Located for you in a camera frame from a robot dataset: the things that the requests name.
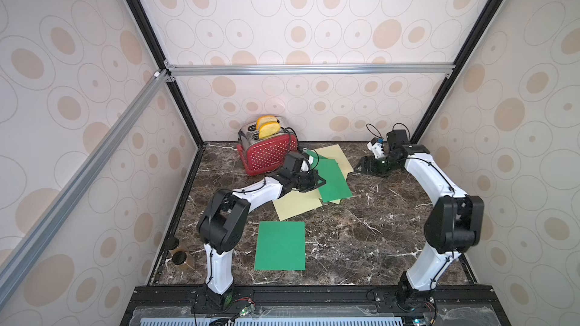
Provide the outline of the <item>yellow toast slice front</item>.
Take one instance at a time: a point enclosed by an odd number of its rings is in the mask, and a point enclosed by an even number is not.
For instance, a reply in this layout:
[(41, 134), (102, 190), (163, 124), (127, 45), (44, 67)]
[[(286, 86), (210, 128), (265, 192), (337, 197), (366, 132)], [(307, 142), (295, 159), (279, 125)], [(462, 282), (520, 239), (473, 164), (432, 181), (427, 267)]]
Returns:
[(266, 139), (280, 132), (281, 126), (279, 122), (267, 122), (261, 124), (258, 129), (258, 139)]

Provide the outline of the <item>green paper sheet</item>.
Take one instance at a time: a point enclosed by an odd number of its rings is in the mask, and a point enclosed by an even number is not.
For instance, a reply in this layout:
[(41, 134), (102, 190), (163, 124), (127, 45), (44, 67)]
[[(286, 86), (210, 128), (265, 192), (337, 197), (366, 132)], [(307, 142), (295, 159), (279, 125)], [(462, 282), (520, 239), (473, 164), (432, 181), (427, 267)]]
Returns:
[(258, 228), (255, 269), (304, 271), (306, 269), (305, 223), (261, 222)]
[(338, 167), (337, 161), (321, 156), (314, 150), (305, 149), (303, 154), (308, 156), (309, 169)]
[(352, 196), (347, 181), (337, 163), (333, 159), (321, 158), (316, 169), (326, 184), (318, 190), (323, 202), (334, 202), (349, 199)]

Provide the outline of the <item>brown spice jar rear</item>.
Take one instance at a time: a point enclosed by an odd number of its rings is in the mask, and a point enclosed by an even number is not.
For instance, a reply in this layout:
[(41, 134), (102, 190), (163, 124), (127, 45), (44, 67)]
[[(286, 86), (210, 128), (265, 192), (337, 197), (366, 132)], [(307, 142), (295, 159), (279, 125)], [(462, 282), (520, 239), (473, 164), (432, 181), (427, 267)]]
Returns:
[(184, 251), (184, 249), (181, 247), (181, 241), (175, 236), (168, 237), (164, 241), (163, 247), (171, 255), (174, 255), (175, 253), (180, 252), (180, 251)]

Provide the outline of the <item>yellow paper sheet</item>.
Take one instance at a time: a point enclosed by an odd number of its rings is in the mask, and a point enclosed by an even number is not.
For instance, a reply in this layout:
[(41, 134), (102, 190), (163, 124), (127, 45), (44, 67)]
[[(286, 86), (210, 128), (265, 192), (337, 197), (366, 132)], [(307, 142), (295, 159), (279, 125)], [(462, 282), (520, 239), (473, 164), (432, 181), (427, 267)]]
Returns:
[(335, 160), (341, 169), (344, 179), (347, 179), (347, 175), (353, 172), (352, 165), (338, 144), (319, 148), (317, 149), (317, 153), (322, 157)]
[(288, 220), (300, 214), (317, 209), (323, 205), (319, 190), (308, 193), (291, 191), (281, 199), (273, 201), (280, 221)]

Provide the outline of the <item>left diagonal aluminium frame bar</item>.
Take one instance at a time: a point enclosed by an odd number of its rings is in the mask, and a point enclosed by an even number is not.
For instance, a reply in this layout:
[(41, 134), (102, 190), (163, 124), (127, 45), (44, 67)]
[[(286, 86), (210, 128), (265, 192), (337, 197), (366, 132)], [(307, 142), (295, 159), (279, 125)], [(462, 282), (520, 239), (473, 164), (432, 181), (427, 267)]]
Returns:
[(168, 79), (167, 69), (153, 75), (67, 185), (57, 194), (45, 214), (34, 224), (30, 234), (15, 249), (15, 253), (9, 257), (1, 270), (1, 308), (5, 308), (72, 210)]

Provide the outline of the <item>yellow toast slice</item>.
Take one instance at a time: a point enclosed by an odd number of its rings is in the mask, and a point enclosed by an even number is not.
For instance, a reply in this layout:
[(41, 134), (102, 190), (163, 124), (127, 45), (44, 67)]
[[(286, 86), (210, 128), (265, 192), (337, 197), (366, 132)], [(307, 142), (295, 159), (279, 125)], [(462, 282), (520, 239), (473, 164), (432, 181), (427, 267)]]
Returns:
[(257, 122), (256, 122), (256, 129), (260, 130), (263, 126), (270, 124), (270, 123), (278, 123), (279, 120), (277, 119), (276, 116), (272, 116), (272, 115), (267, 115), (267, 116), (261, 116), (260, 118), (258, 118)]
[(279, 122), (267, 122), (261, 124), (258, 129), (258, 139), (266, 139), (280, 132), (281, 126)]

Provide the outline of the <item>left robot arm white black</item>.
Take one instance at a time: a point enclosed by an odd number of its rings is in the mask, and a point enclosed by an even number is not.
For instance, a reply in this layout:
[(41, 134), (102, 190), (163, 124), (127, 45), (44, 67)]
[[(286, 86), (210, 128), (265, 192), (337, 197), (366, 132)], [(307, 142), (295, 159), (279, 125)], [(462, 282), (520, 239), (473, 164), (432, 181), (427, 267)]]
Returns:
[(197, 223), (207, 262), (205, 286), (217, 303), (232, 296), (233, 249), (242, 238), (249, 214), (291, 192), (308, 193), (326, 184), (317, 166), (320, 156), (291, 151), (282, 165), (262, 181), (237, 190), (220, 189), (212, 196)]

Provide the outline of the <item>horizontal aluminium frame bar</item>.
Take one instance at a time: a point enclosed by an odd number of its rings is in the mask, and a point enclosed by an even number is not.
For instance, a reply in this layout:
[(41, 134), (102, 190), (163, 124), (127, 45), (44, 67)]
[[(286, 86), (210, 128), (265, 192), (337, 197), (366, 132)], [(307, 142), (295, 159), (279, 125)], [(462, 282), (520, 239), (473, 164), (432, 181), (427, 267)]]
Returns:
[(170, 66), (173, 76), (195, 75), (362, 75), (394, 73), (450, 74), (453, 63), (364, 63), (299, 65)]

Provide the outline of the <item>brown spice jar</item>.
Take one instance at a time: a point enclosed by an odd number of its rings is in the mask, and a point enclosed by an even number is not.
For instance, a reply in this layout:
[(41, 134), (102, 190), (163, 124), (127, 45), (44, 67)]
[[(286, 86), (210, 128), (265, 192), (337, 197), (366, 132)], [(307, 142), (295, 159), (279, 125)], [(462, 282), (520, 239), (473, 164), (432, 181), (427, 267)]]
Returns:
[(174, 255), (175, 253), (180, 252), (180, 251), (184, 251), (184, 249), (181, 247), (181, 241), (175, 236), (168, 237), (164, 241), (163, 247), (171, 255)]
[(193, 263), (185, 251), (177, 251), (172, 255), (172, 263), (181, 271), (189, 272), (195, 270)]

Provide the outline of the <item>brown spice jar front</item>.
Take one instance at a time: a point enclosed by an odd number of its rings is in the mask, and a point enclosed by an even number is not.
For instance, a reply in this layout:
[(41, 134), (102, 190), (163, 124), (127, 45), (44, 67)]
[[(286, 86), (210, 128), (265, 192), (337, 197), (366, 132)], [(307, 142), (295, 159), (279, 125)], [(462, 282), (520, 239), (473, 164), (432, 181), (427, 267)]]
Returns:
[(172, 255), (172, 263), (181, 271), (189, 272), (195, 270), (193, 263), (185, 251), (177, 251)]

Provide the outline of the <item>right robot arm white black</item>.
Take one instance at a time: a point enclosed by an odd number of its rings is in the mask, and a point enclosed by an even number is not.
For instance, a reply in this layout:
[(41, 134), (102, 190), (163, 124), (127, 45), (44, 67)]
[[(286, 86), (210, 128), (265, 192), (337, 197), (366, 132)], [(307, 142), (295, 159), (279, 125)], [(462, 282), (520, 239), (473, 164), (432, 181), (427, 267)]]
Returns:
[(405, 271), (396, 293), (404, 310), (427, 297), (455, 259), (480, 242), (484, 201), (470, 196), (437, 165), (425, 146), (409, 143), (405, 130), (395, 129), (386, 137), (367, 143), (371, 156), (364, 156), (356, 173), (387, 178), (405, 170), (428, 195), (433, 208), (424, 224), (425, 245), (415, 263)]

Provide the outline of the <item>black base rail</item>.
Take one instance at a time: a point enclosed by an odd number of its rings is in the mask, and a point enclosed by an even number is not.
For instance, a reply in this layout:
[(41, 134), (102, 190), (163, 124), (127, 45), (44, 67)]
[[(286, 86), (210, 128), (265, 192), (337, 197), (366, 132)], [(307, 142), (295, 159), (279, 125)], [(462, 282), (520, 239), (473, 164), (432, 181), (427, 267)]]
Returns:
[(393, 286), (236, 286), (221, 309), (202, 286), (138, 287), (122, 325), (508, 325), (489, 285), (441, 286), (400, 306)]

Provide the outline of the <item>yellow paper sheet front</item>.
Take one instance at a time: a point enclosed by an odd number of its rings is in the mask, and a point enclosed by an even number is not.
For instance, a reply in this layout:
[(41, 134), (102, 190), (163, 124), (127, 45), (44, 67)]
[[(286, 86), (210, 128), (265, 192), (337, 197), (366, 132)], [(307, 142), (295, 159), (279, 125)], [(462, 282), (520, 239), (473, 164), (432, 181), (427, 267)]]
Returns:
[(288, 220), (300, 214), (317, 209), (323, 205), (319, 190), (308, 193), (291, 191), (281, 199), (273, 201), (280, 221)]

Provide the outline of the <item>red polka dot toaster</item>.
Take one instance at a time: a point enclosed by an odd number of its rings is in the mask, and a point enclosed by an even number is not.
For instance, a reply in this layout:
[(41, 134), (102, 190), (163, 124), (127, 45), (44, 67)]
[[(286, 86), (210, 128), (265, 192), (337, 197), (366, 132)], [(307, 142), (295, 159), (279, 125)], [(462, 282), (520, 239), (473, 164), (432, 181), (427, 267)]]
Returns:
[(247, 175), (256, 176), (276, 170), (284, 162), (286, 154), (298, 148), (296, 133), (285, 127), (282, 119), (277, 119), (280, 132), (266, 139), (258, 139), (258, 119), (238, 131), (237, 152)]

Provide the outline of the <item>yellow toast slice rear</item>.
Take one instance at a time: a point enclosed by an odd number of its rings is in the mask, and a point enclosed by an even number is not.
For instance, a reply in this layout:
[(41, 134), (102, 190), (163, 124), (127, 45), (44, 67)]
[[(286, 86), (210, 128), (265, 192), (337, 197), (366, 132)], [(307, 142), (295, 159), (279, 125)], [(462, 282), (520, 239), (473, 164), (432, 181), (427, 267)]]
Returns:
[(260, 130), (263, 126), (270, 124), (270, 123), (278, 123), (279, 120), (277, 119), (276, 116), (272, 116), (272, 115), (267, 115), (267, 116), (261, 116), (260, 118), (258, 118), (257, 122), (256, 122), (256, 129)]

